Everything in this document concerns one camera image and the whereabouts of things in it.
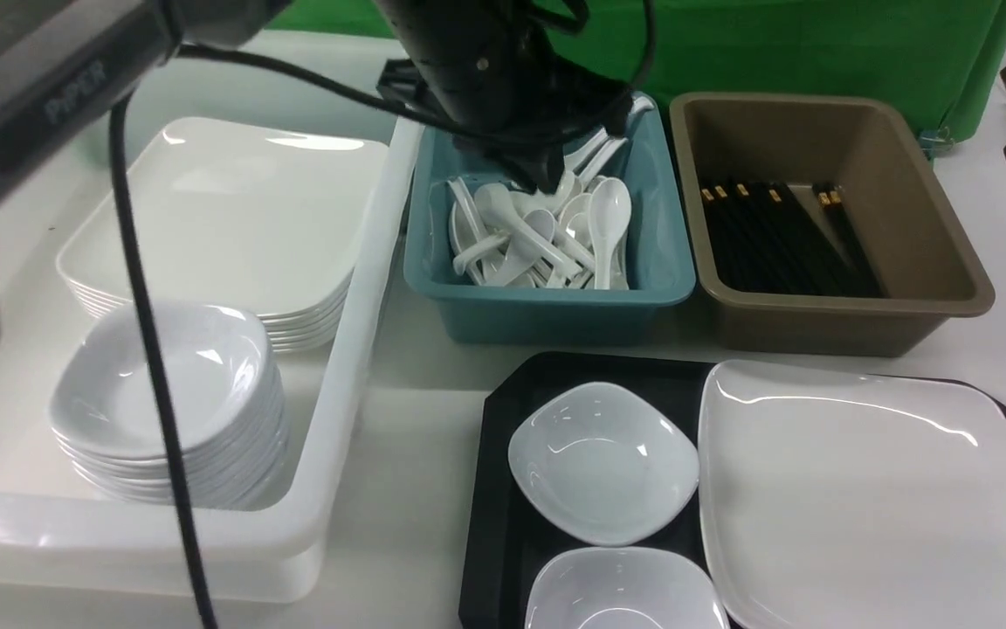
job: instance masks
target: white square plate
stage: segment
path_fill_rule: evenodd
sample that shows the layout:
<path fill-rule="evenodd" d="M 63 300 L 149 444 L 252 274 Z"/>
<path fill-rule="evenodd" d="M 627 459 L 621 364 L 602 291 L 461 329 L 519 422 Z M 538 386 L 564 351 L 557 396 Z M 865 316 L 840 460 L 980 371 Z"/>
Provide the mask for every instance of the white square plate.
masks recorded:
<path fill-rule="evenodd" d="M 129 169 L 155 298 L 305 314 L 335 298 L 359 258 L 387 147 L 203 118 L 171 123 Z M 111 196 L 72 234 L 56 270 L 92 294 L 129 299 Z"/>
<path fill-rule="evenodd" d="M 954 383 L 727 361 L 705 558 L 746 629 L 1006 628 L 1006 420 Z"/>

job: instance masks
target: plastic container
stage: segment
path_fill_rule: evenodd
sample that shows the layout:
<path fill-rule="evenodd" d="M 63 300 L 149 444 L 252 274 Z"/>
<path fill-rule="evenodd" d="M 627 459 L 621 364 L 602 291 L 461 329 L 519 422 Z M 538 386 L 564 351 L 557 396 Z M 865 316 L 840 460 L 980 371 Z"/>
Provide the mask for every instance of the plastic container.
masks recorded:
<path fill-rule="evenodd" d="M 670 108 L 701 286 L 719 341 L 780 353 L 899 355 L 995 291 L 906 123 L 887 105 L 829 96 L 679 96 Z M 835 182 L 887 299 L 735 291 L 716 275 L 698 175 Z"/>
<path fill-rule="evenodd" d="M 390 56 L 403 56 L 394 41 L 296 32 L 264 33 L 248 48 L 358 88 L 374 85 Z M 213 598 L 295 601 L 320 574 L 422 128 L 287 76 L 175 59 L 147 76 L 129 108 L 129 159 L 165 123 L 184 116 L 358 136 L 390 147 L 363 225 L 367 253 L 356 263 L 327 366 L 321 353 L 280 361 L 288 414 L 293 408 L 301 416 L 292 438 L 300 452 L 288 457 L 257 510 L 195 509 Z M 52 256 L 88 215 L 85 208 L 110 193 L 107 160 L 100 159 L 106 136 L 107 124 L 95 125 L 0 207 L 0 453 L 9 453 L 0 455 L 0 478 L 19 478 L 13 486 L 29 482 L 25 490 L 0 491 L 0 583 L 188 596 L 172 506 L 56 493 L 79 479 L 56 453 L 40 411 L 91 325 L 66 291 L 52 288 Z M 59 480 L 66 485 L 57 486 Z"/>
<path fill-rule="evenodd" d="M 474 286 L 453 272 L 447 182 L 463 176 L 475 192 L 505 182 L 492 164 L 461 154 L 451 136 L 427 130 L 410 192 L 404 274 L 408 287 L 437 302 L 448 335 L 458 342 L 627 345 L 638 342 L 655 312 L 688 298 L 696 284 L 681 199 L 662 116 L 644 113 L 605 175 L 632 192 L 627 275 L 632 290 L 554 290 Z"/>

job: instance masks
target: black cable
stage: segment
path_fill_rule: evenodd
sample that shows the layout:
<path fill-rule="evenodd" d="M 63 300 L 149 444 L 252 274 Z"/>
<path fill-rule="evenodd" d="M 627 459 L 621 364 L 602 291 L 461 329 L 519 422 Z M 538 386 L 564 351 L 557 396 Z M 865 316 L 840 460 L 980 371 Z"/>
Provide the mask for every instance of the black cable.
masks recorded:
<path fill-rule="evenodd" d="M 352 101 L 352 103 L 358 103 L 360 105 L 364 105 L 364 107 L 384 111 L 386 113 L 390 113 L 390 115 L 401 116 L 401 118 L 411 120 L 414 123 L 425 124 L 428 127 L 452 133 L 453 136 L 463 136 L 463 138 L 470 140 L 491 142 L 492 144 L 495 144 L 495 146 L 504 149 L 512 148 L 520 150 L 531 147 L 538 148 L 556 146 L 556 144 L 564 144 L 590 135 L 593 128 L 596 127 L 596 125 L 603 123 L 603 121 L 611 115 L 613 110 L 618 107 L 619 101 L 622 101 L 624 97 L 631 97 L 634 95 L 636 90 L 642 87 L 642 83 L 646 81 L 648 75 L 651 74 L 651 66 L 654 64 L 655 50 L 656 46 L 658 46 L 655 40 L 656 21 L 658 20 L 656 20 L 655 17 L 654 0 L 643 0 L 643 16 L 646 26 L 646 40 L 643 46 L 643 56 L 639 59 L 639 66 L 636 67 L 634 76 L 632 76 L 630 83 L 628 83 L 626 88 L 624 88 L 622 95 L 612 99 L 608 105 L 605 105 L 605 108 L 598 115 L 592 116 L 590 120 L 584 121 L 574 131 L 561 132 L 556 136 L 542 136 L 541 138 L 514 138 L 514 136 L 501 136 L 495 135 L 495 133 L 484 133 L 482 131 L 467 129 L 461 127 L 459 124 L 451 123 L 451 121 L 437 118 L 437 116 L 430 116 L 427 115 L 427 113 L 411 110 L 402 103 L 390 103 L 390 101 L 380 99 L 378 96 L 372 96 L 368 95 L 366 92 L 360 92 L 359 90 L 348 87 L 343 83 L 337 83 L 336 81 L 328 78 L 328 76 L 319 74 L 319 72 L 305 69 L 301 66 L 296 66 L 294 63 L 283 61 L 281 59 L 272 58 L 272 56 L 257 55 L 255 52 L 216 50 L 215 48 L 185 44 L 185 46 L 181 46 L 178 52 L 176 52 L 176 55 L 185 59 L 238 63 L 242 64 L 242 66 L 257 67 L 279 72 L 279 74 L 292 76 L 293 78 L 302 81 L 303 83 L 315 85 L 315 87 L 327 90 L 328 92 L 333 93 L 333 95 Z"/>
<path fill-rule="evenodd" d="M 279 72 L 287 76 L 315 85 L 315 87 L 327 90 L 352 101 L 391 115 L 401 116 L 401 118 L 411 120 L 414 123 L 426 124 L 428 127 L 435 127 L 442 131 L 452 133 L 455 136 L 464 136 L 472 140 L 481 140 L 495 143 L 500 147 L 527 148 L 544 147 L 547 144 L 564 144 L 571 140 L 576 140 L 586 136 L 592 127 L 602 123 L 611 115 L 613 109 L 624 97 L 631 97 L 632 93 L 640 88 L 640 85 L 651 72 L 655 55 L 655 29 L 656 19 L 654 13 L 654 0 L 643 0 L 644 17 L 646 22 L 646 41 L 644 44 L 643 58 L 639 60 L 639 66 L 635 70 L 635 75 L 627 85 L 622 95 L 613 99 L 602 112 L 593 116 L 590 121 L 571 132 L 562 132 L 550 138 L 506 138 L 505 136 L 493 136 L 491 133 L 482 133 L 470 129 L 464 129 L 458 124 L 436 118 L 436 116 L 423 115 L 423 113 L 410 110 L 401 103 L 388 103 L 377 96 L 368 95 L 355 88 L 350 88 L 342 83 L 336 83 L 318 72 L 295 66 L 287 61 L 271 58 L 271 56 L 255 55 L 250 52 L 224 51 L 200 46 L 181 46 L 178 56 L 183 58 L 202 59 L 211 61 L 222 61 L 223 63 L 238 63 L 243 66 L 264 68 Z M 184 549 L 184 562 L 188 567 L 188 582 L 192 588 L 192 597 L 195 599 L 196 612 L 200 614 L 200 621 L 204 629 L 216 629 L 218 624 L 215 621 L 215 612 L 212 610 L 211 596 L 208 594 L 208 579 L 204 574 L 203 558 L 200 555 L 200 544 L 196 540 L 196 526 L 192 516 L 192 499 L 189 494 L 188 479 L 184 473 L 184 459 L 181 454 L 181 442 L 176 430 L 175 411 L 173 411 L 173 398 L 169 389 L 169 379 L 165 375 L 165 365 L 162 361 L 161 342 L 157 335 L 155 317 L 153 317 L 153 307 L 150 303 L 150 294 L 147 290 L 147 282 L 142 268 L 142 255 L 139 251 L 139 242 L 135 230 L 135 215 L 131 206 L 131 190 L 129 190 L 129 180 L 127 176 L 127 147 L 125 147 L 125 133 L 127 133 L 127 108 L 131 103 L 131 97 L 135 92 L 129 93 L 120 103 L 112 108 L 111 121 L 109 125 L 109 152 L 111 159 L 111 182 L 115 190 L 116 215 L 119 217 L 119 231 L 123 239 L 123 255 L 127 259 L 127 275 L 131 284 L 131 297 L 135 300 L 137 318 L 142 333 L 142 344 L 147 358 L 147 365 L 150 370 L 150 382 L 155 391 L 155 404 L 157 406 L 157 417 L 161 423 L 162 441 L 165 446 L 165 462 L 169 470 L 170 485 L 173 491 L 173 506 L 176 509 L 176 521 L 181 533 L 181 546 Z"/>
<path fill-rule="evenodd" d="M 109 152 L 111 155 L 111 184 L 116 194 L 116 214 L 119 215 L 119 234 L 123 239 L 123 255 L 127 256 L 127 275 L 131 282 L 131 297 L 135 299 L 135 310 L 139 315 L 142 330 L 142 345 L 150 367 L 150 383 L 155 391 L 157 418 L 161 422 L 162 441 L 165 443 L 165 462 L 169 466 L 170 485 L 173 488 L 173 506 L 176 509 L 176 524 L 181 529 L 181 545 L 184 546 L 184 563 L 188 567 L 188 582 L 192 586 L 192 597 L 196 602 L 196 612 L 204 629 L 215 629 L 215 613 L 212 600 L 208 596 L 208 579 L 204 576 L 204 563 L 200 557 L 200 544 L 196 541 L 196 525 L 192 519 L 192 500 L 189 485 L 184 475 L 184 459 L 181 455 L 181 440 L 176 434 L 176 418 L 173 414 L 173 398 L 169 390 L 169 379 L 165 377 L 165 365 L 161 359 L 161 342 L 157 338 L 157 326 L 147 291 L 147 279 L 142 271 L 142 255 L 139 239 L 135 231 L 135 216 L 131 211 L 131 186 L 127 177 L 127 107 L 131 103 L 131 92 L 111 111 L 109 125 Z"/>

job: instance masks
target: brown plastic bin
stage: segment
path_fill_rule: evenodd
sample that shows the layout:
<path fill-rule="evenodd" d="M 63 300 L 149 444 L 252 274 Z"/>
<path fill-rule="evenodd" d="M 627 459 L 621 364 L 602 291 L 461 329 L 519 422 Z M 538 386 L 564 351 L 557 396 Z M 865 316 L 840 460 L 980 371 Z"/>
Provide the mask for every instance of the brown plastic bin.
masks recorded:
<path fill-rule="evenodd" d="M 831 96 L 679 96 L 670 108 L 698 283 L 727 347 L 899 355 L 996 294 L 898 112 Z M 794 187 L 834 182 L 886 299 L 750 294 L 716 275 L 698 175 Z"/>

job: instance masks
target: teal plastic bin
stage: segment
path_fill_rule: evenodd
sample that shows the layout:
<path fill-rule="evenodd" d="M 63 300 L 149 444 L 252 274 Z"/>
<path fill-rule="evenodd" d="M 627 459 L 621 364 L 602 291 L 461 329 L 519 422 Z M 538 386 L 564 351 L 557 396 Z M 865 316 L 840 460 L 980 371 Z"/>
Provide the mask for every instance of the teal plastic bin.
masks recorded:
<path fill-rule="evenodd" d="M 425 132 L 403 272 L 411 290 L 437 302 L 450 337 L 507 345 L 630 345 L 644 338 L 659 308 L 690 297 L 693 255 L 659 112 L 640 116 L 630 137 L 605 175 L 619 176 L 632 191 L 626 251 L 632 290 L 598 291 L 478 287 L 455 274 L 448 244 L 455 198 L 448 180 L 463 176 L 475 192 L 507 179 L 486 160 L 461 154 L 447 133 Z"/>

